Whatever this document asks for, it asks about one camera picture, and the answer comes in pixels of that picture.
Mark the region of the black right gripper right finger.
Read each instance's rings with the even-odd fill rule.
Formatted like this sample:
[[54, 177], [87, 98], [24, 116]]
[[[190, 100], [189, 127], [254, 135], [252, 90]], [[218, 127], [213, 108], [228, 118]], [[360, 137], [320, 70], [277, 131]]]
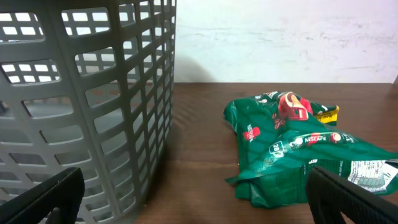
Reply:
[[355, 185], [323, 167], [308, 175], [305, 192], [316, 224], [397, 223], [397, 205]]

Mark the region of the green Nescafe coffee bag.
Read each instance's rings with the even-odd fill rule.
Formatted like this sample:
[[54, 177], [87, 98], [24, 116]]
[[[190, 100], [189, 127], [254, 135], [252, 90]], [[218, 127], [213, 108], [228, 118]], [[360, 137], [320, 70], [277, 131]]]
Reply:
[[397, 191], [397, 154], [336, 127], [337, 105], [272, 91], [230, 101], [224, 118], [238, 142], [235, 196], [254, 207], [305, 203], [311, 170], [320, 166], [377, 195]]

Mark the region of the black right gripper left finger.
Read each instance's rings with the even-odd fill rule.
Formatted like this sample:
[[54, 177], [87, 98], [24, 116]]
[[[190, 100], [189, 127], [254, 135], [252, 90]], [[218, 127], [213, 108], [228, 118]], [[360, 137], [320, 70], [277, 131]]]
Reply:
[[1, 205], [2, 224], [74, 224], [85, 192], [83, 174], [69, 167], [16, 198]]

